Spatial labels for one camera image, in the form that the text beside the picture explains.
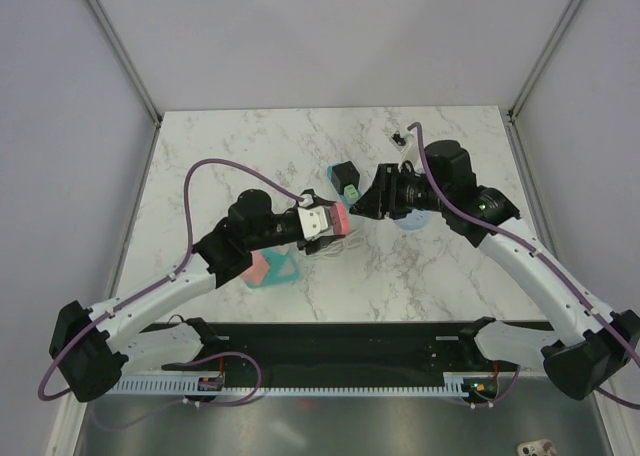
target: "marble table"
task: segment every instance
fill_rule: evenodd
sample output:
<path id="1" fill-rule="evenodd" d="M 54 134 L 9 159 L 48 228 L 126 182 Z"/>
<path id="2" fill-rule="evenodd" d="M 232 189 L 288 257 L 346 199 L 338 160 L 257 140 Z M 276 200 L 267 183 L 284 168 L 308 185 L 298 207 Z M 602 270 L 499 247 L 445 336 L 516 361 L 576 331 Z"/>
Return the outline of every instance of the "marble table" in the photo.
<path id="1" fill-rule="evenodd" d="M 335 199 L 326 169 L 351 160 L 367 188 L 378 163 L 397 162 L 388 136 L 420 121 L 425 142 L 459 140 L 478 181 L 502 190 L 530 222 L 507 136 L 496 107 L 345 108 L 189 111 L 165 115 L 124 264 L 123 296 L 185 251 L 182 184 L 196 161 L 227 158 L 300 193 Z M 272 195 L 274 210 L 292 202 L 228 167 L 198 170 L 191 186 L 195 238 L 209 232 L 245 189 Z M 538 319 L 541 314 L 493 261 L 452 233 L 439 215 L 417 232 L 393 221 L 363 220 L 366 243 L 335 260 L 296 254 L 301 278 L 249 289 L 234 280 L 172 313 L 207 321 L 445 321 Z"/>

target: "purple cable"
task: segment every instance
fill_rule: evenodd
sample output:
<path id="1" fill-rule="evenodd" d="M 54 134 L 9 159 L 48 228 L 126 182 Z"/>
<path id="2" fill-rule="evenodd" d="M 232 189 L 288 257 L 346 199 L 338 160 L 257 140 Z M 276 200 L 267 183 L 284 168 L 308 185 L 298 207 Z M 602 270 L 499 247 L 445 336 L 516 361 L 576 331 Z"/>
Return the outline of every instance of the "purple cable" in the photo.
<path id="1" fill-rule="evenodd" d="M 251 390 L 251 392 L 249 394 L 247 394 L 246 396 L 243 396 L 240 399 L 236 399 L 234 401 L 211 401 L 211 402 L 200 402 L 199 404 L 197 404 L 195 401 L 190 401 L 187 399 L 175 399 L 172 401 L 169 401 L 165 404 L 162 404 L 160 406 L 158 406 L 157 408 L 153 409 L 152 411 L 149 411 L 146 414 L 143 414 L 142 416 L 137 417 L 136 419 L 134 419 L 133 421 L 129 421 L 126 424 L 121 424 L 119 426 L 107 426 L 106 424 L 100 422 L 100 420 L 98 420 L 98 418 L 96 417 L 96 413 L 94 411 L 93 406 L 91 407 L 91 409 L 89 410 L 89 416 L 91 417 L 91 421 L 93 422 L 93 424 L 95 424 L 99 429 L 101 429 L 102 431 L 106 431 L 106 432 L 115 432 L 115 431 L 124 431 L 125 429 L 130 428 L 131 426 L 134 426 L 138 423 L 140 423 L 141 421 L 144 421 L 147 418 L 150 418 L 151 416 L 154 416 L 156 414 L 158 414 L 161 411 L 164 411 L 167 408 L 170 408 L 172 406 L 176 406 L 178 404 L 190 404 L 192 406 L 201 406 L 201 407 L 211 407 L 211 406 L 216 406 L 216 407 L 229 407 L 229 406 L 239 406 L 241 404 L 246 403 L 247 401 L 249 401 L 260 389 L 260 387 L 262 386 L 262 370 L 260 369 L 260 366 L 258 365 L 258 362 L 253 359 L 251 356 L 249 356 L 248 354 L 245 353 L 240 353 L 238 351 L 226 351 L 224 353 L 218 353 L 218 354 L 214 354 L 211 356 L 207 356 L 206 358 L 202 358 L 202 359 L 198 359 L 196 361 L 190 361 L 188 363 L 179 363 L 179 364 L 175 364 L 175 366 L 184 366 L 184 367 L 191 367 L 191 366 L 197 366 L 199 364 L 202 363 L 206 363 L 208 361 L 213 361 L 214 359 L 219 359 L 219 358 L 226 358 L 226 357 L 238 357 L 238 358 L 243 358 L 246 359 L 247 361 L 249 361 L 254 368 L 256 368 L 256 373 L 258 375 L 258 381 L 256 382 L 255 387 Z"/>
<path id="2" fill-rule="evenodd" d="M 191 178 L 193 177 L 193 174 L 196 172 L 196 170 L 199 167 L 204 166 L 206 164 L 222 164 L 224 166 L 231 166 L 232 168 L 239 169 L 240 171 L 244 171 L 245 173 L 248 173 L 251 176 L 258 178 L 260 181 L 266 183 L 267 185 L 271 186 L 273 189 L 275 189 L 276 191 L 279 191 L 285 196 L 298 202 L 303 201 L 302 197 L 293 194 L 291 191 L 288 191 L 287 189 L 273 182 L 266 176 L 263 176 L 257 171 L 251 168 L 248 168 L 247 166 L 244 166 L 240 163 L 229 161 L 227 159 L 218 159 L 218 158 L 208 158 L 208 159 L 203 159 L 198 161 L 193 166 L 191 166 L 191 168 L 189 168 L 189 171 L 187 171 L 187 175 L 184 178 L 183 199 L 184 199 L 184 214 L 187 222 L 187 251 L 185 252 L 184 258 L 182 259 L 178 267 L 174 270 L 175 273 L 179 273 L 185 268 L 185 266 L 189 262 L 189 257 L 191 256 L 191 250 L 193 248 L 193 224 L 191 221 L 191 207 L 189 204 L 189 185 L 191 183 Z M 129 298 L 115 305 L 113 307 L 114 312 L 120 311 L 122 308 L 139 300 L 143 296 L 149 294 L 151 291 L 154 291 L 155 289 L 158 289 L 160 286 L 162 286 L 165 283 L 168 283 L 169 281 L 171 281 L 171 278 L 169 276 L 165 276 L 159 281 L 153 283 L 151 286 L 143 289 L 142 291 L 135 293 L 134 295 L 130 296 Z M 65 394 L 69 394 L 69 392 L 71 391 L 70 388 L 63 389 L 62 391 L 55 394 L 46 394 L 45 389 L 54 371 L 58 368 L 58 366 L 60 365 L 62 360 L 67 356 L 67 354 L 69 354 L 69 351 L 71 351 L 75 347 L 75 345 L 78 344 L 78 341 L 84 338 L 89 333 L 89 331 L 91 331 L 93 328 L 98 326 L 108 317 L 109 317 L 108 313 L 104 313 L 98 316 L 95 320 L 93 320 L 91 323 L 85 326 L 78 334 L 76 334 L 71 339 L 71 341 L 69 341 L 69 343 L 67 343 L 67 345 L 64 348 L 62 348 L 62 351 L 60 351 L 60 353 L 53 359 L 53 362 L 47 368 L 47 371 L 44 373 L 44 376 L 42 377 L 42 380 L 38 385 L 38 398 L 40 398 L 41 401 L 53 401 L 55 399 L 61 398 Z"/>
<path id="3" fill-rule="evenodd" d="M 506 398 L 507 395 L 513 390 L 513 387 L 516 385 L 515 383 L 516 383 L 516 380 L 518 379 L 518 376 L 520 376 L 520 366 L 518 366 L 518 368 L 516 369 L 516 372 L 513 373 L 513 378 L 511 378 L 511 381 L 509 382 L 509 386 L 507 386 L 507 388 L 502 393 L 496 396 L 496 398 L 493 401 L 487 401 L 486 403 L 474 403 L 471 409 L 492 408 L 493 406 L 495 406 L 496 403 L 499 403 L 504 398 Z M 467 404 L 466 402 L 463 403 L 458 400 L 454 400 L 453 402 L 456 404 L 464 405 L 464 406 L 470 406 L 470 404 Z"/>
<path id="4" fill-rule="evenodd" d="M 442 204 L 444 204 L 453 214 L 455 214 L 456 216 L 469 221 L 470 223 L 475 224 L 476 226 L 480 226 L 482 228 L 485 228 L 493 233 L 498 233 L 501 234 L 503 236 L 506 236 L 507 238 L 511 239 L 512 241 L 515 241 L 516 243 L 520 244 L 521 246 L 523 246 L 524 248 L 527 249 L 527 251 L 529 251 L 529 253 L 531 254 L 535 254 L 535 252 L 537 251 L 537 248 L 535 246 L 533 246 L 531 243 L 529 243 L 528 241 L 526 241 L 525 239 L 521 238 L 520 236 L 513 234 L 510 231 L 507 231 L 505 229 L 499 228 L 497 226 L 494 226 L 493 224 L 487 223 L 485 221 L 482 221 L 478 218 L 474 218 L 473 216 L 469 216 L 468 214 L 460 211 L 458 208 L 456 208 L 451 201 L 449 201 L 447 199 L 447 197 L 444 195 L 444 193 L 442 192 L 442 190 L 440 189 L 440 187 L 438 186 L 438 184 L 436 183 L 435 178 L 433 177 L 433 173 L 431 172 L 431 169 L 429 168 L 429 164 L 427 162 L 427 155 L 424 151 L 424 139 L 422 137 L 422 125 L 420 123 L 413 123 L 411 124 L 407 130 L 408 131 L 412 131 L 413 129 L 416 129 L 417 131 L 417 135 L 418 135 L 418 149 L 419 149 L 419 153 L 420 153 L 420 159 L 422 160 L 422 167 L 424 168 L 424 173 L 427 176 L 427 180 L 429 181 L 429 185 L 431 186 L 431 188 L 433 189 L 433 191 L 436 193 L 436 195 L 438 196 L 438 199 L 440 201 L 442 201 Z M 578 301 L 580 301 L 580 304 L 582 304 L 585 308 L 587 308 L 587 310 L 592 311 L 594 309 L 593 304 L 591 304 L 591 302 L 584 297 L 584 295 L 582 294 L 582 292 L 576 287 L 575 284 L 573 284 L 573 282 L 567 277 L 566 274 L 564 274 L 564 272 L 558 267 L 556 266 L 556 264 L 551 261 L 544 253 L 540 253 L 537 255 L 537 257 L 540 259 L 540 261 L 542 261 L 545 266 L 547 266 L 551 272 L 558 278 L 560 279 L 560 281 L 562 281 L 562 283 L 569 289 L 569 291 L 571 291 L 571 293 L 576 297 L 576 299 Z M 594 319 L 609 333 L 611 334 L 611 336 L 613 336 L 615 338 L 616 341 L 618 341 L 618 343 L 620 343 L 620 345 L 625 349 L 625 351 L 629 354 L 629 356 L 631 356 L 631 359 L 633 359 L 633 361 L 636 363 L 636 365 L 638 366 L 638 368 L 640 368 L 640 355 L 636 352 L 635 348 L 633 348 L 629 342 L 624 339 L 622 337 L 622 335 L 620 333 L 618 333 L 618 331 L 615 330 L 615 328 L 613 326 L 611 326 L 599 313 L 597 312 L 592 312 L 591 313 L 594 317 Z M 614 396 L 613 394 L 609 393 L 608 391 L 605 391 L 604 389 L 600 389 L 600 388 L 596 388 L 596 390 L 602 394 L 603 396 L 615 401 L 618 404 L 621 404 L 623 406 L 626 406 L 627 408 L 631 408 L 631 409 L 640 409 L 640 404 L 636 404 L 636 403 L 632 403 L 629 401 L 625 401 L 624 399 L 620 399 L 617 396 Z"/>

